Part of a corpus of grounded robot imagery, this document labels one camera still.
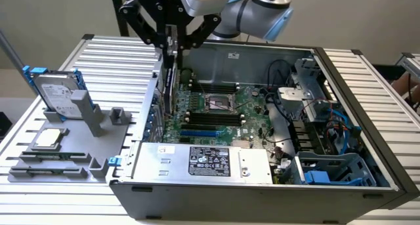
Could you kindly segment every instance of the white wall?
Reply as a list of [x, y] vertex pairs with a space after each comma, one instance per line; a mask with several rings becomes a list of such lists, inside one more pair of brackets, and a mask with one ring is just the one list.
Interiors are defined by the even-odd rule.
[[[400, 52], [420, 53], [418, 0], [292, 4], [295, 14], [276, 43], [360, 49], [376, 63], [394, 63]], [[83, 34], [119, 35], [111, 0], [0, 0], [0, 27], [24, 63], [48, 68], [59, 68]], [[11, 67], [3, 54], [2, 67]]]

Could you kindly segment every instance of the motherboard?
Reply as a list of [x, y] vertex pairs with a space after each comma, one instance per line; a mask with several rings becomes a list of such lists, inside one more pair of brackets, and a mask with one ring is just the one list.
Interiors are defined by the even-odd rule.
[[163, 142], [271, 149], [264, 97], [254, 85], [180, 84]]

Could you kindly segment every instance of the hard drive label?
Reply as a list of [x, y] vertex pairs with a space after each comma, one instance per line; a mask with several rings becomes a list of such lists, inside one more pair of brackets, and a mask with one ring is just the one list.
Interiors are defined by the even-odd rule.
[[190, 147], [188, 173], [194, 176], [230, 177], [230, 149]]
[[67, 118], [82, 118], [82, 112], [71, 101], [72, 92], [62, 85], [43, 84], [42, 88], [46, 91], [46, 97], [48, 98], [55, 111]]

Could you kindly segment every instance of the metal table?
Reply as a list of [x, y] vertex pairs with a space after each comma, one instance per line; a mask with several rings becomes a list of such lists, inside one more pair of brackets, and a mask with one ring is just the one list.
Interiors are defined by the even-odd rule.
[[[363, 55], [355, 55], [350, 50], [326, 51], [420, 189], [419, 117]], [[95, 36], [82, 40], [60, 68], [79, 68], [94, 102], [102, 109], [120, 106], [134, 113], [122, 155], [128, 153], [131, 146], [136, 113], [142, 110], [156, 61], [155, 48], [144, 45], [140, 39]], [[38, 97], [0, 144], [0, 224], [198, 224], [135, 221], [106, 183], [10, 183], [10, 167], [16, 164], [20, 152], [27, 149], [44, 123], [43, 108]], [[375, 210], [350, 224], [419, 225], [420, 198], [395, 210]]]

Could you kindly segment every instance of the black ram slot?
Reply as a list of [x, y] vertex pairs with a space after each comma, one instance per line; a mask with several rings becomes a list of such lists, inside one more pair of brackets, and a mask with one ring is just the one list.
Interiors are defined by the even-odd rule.
[[234, 94], [236, 92], [236, 86], [215, 85], [215, 84], [192, 84], [191, 92], [196, 93], [212, 93], [212, 94]]
[[216, 130], [216, 126], [184, 124], [182, 125], [182, 129], [183, 130]]
[[190, 124], [196, 125], [222, 125], [240, 126], [242, 117], [234, 114], [214, 114], [214, 113], [192, 113], [190, 115]]

